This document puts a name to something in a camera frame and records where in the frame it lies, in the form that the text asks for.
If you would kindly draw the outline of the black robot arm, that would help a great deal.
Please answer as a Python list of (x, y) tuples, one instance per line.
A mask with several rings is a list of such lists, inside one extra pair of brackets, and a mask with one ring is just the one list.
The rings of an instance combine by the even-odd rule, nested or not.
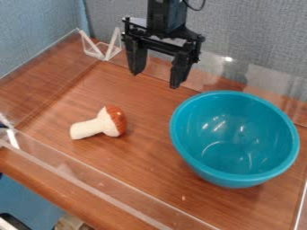
[(185, 27), (186, 9), (194, 9), (188, 0), (148, 0), (145, 18), (125, 16), (122, 42), (129, 71), (141, 73), (146, 66), (148, 50), (173, 56), (170, 88), (185, 81), (192, 64), (198, 61), (205, 37)]

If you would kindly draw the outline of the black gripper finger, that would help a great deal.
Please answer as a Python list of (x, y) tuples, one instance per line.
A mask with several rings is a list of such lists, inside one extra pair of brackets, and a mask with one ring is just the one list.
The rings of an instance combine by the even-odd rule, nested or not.
[(142, 46), (140, 39), (129, 35), (124, 36), (125, 55), (130, 73), (137, 75), (141, 73), (146, 66), (148, 49)]
[(170, 68), (170, 88), (176, 89), (185, 81), (190, 69), (190, 58), (185, 52), (178, 52), (172, 60)]

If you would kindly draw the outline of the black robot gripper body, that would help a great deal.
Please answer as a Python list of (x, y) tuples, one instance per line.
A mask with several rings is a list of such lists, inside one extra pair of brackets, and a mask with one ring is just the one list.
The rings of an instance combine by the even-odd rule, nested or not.
[(141, 40), (142, 46), (148, 50), (173, 57), (178, 52), (185, 52), (189, 54), (192, 63), (198, 61), (201, 43), (205, 37), (190, 31), (184, 24), (172, 31), (154, 31), (149, 28), (144, 18), (124, 17), (122, 23), (122, 42), (124, 36), (129, 35)]

